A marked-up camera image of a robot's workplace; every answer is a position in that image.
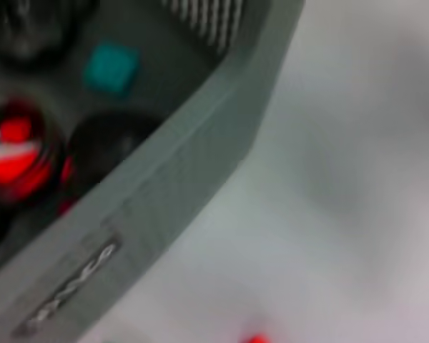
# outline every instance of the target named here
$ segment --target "white surface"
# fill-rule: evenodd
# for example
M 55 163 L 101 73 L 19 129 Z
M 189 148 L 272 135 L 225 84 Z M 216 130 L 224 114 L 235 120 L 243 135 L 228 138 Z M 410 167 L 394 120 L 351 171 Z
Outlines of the white surface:
M 81 343 L 429 342 L 429 0 L 307 0 L 268 112 Z

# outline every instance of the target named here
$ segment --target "gray plastic container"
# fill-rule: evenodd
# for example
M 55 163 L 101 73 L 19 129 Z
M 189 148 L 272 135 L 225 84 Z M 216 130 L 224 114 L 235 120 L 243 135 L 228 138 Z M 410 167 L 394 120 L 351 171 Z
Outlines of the gray plastic container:
M 32 239 L 15 244 L 0 267 L 0 343 L 73 342 L 181 234 L 250 149 L 301 9 L 302 0 L 246 1 L 235 45 L 221 59 L 160 3 L 103 0 L 60 69 L 26 78 L 0 72 L 2 84 L 50 99 L 67 134 L 106 106 L 149 108 L 164 119 L 42 233 L 31 228 L 45 227 L 45 219 L 23 219 L 22 235 Z M 79 81 L 100 40 L 142 52 L 142 74 L 126 102 Z

